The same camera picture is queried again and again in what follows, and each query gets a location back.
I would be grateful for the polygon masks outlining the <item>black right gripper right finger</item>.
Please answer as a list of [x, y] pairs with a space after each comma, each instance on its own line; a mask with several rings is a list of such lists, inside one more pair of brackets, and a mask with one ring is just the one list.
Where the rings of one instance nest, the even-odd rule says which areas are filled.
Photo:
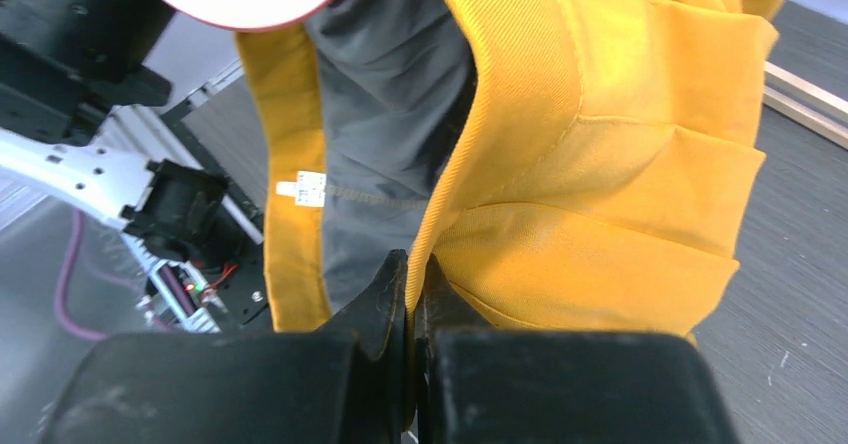
[[415, 344], [417, 378], [417, 436], [420, 443], [435, 443], [439, 427], [433, 416], [432, 394], [436, 377], [435, 347], [439, 331], [491, 330], [493, 326], [451, 285], [435, 255], [425, 269], [422, 293], [416, 308]]

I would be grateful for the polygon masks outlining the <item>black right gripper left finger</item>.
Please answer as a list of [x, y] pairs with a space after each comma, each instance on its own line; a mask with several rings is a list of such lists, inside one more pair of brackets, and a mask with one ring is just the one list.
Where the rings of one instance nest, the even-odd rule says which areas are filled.
[[398, 443], [406, 424], [407, 254], [388, 253], [353, 301], [319, 330], [344, 346], [328, 389], [335, 443]]

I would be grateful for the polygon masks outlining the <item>yellow pleated skirt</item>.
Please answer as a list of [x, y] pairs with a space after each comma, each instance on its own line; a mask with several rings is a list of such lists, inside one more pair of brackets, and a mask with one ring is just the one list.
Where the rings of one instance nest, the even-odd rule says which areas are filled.
[[410, 254], [499, 327], [690, 337], [737, 271], [785, 0], [333, 0], [240, 33], [278, 331]]

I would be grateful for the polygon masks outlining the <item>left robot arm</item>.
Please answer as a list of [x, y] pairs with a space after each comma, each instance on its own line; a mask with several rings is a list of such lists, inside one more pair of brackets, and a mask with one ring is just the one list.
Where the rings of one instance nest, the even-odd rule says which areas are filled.
[[[1, 0], [1, 125], [44, 144], [85, 146], [116, 106], [164, 105], [170, 82], [144, 62], [173, 17], [161, 0]], [[238, 249], [204, 171], [151, 164], [152, 200], [117, 210], [119, 228], [156, 256], [201, 268]]]

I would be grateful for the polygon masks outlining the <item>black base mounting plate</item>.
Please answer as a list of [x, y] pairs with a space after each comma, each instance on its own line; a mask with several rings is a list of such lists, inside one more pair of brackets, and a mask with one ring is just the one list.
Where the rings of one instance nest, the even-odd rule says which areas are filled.
[[[234, 217], [247, 218], [259, 231], [262, 231], [263, 214], [259, 207], [249, 199], [191, 130], [179, 117], [164, 117], [162, 121], [170, 136], [179, 141], [177, 153], [184, 154], [184, 160], [192, 157], [207, 170], [225, 176], [228, 181], [229, 197], [238, 209], [238, 211], [230, 211], [230, 214]], [[235, 259], [235, 263], [238, 267], [218, 287], [219, 296], [229, 310], [236, 315], [244, 330], [271, 331], [271, 313], [263, 274], [262, 245], [255, 243], [250, 237], [245, 237], [242, 250]]]

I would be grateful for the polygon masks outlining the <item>wooden clothes rack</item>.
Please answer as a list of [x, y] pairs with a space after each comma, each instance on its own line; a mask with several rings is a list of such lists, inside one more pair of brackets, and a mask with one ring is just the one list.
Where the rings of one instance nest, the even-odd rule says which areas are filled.
[[764, 71], [764, 105], [847, 149], [846, 100], [770, 62]]

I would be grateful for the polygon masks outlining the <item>aluminium rail frame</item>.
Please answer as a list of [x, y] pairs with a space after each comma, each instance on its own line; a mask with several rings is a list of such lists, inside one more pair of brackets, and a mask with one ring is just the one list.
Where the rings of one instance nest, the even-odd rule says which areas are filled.
[[150, 324], [165, 306], [184, 330], [243, 328], [219, 296], [219, 285], [238, 267], [244, 238], [264, 236], [238, 211], [228, 181], [177, 153], [164, 117], [182, 118], [208, 103], [194, 92], [165, 116], [141, 105], [109, 113], [85, 145], [51, 142], [38, 131], [1, 133], [3, 174], [70, 205], [116, 231], [136, 259], [139, 306]]

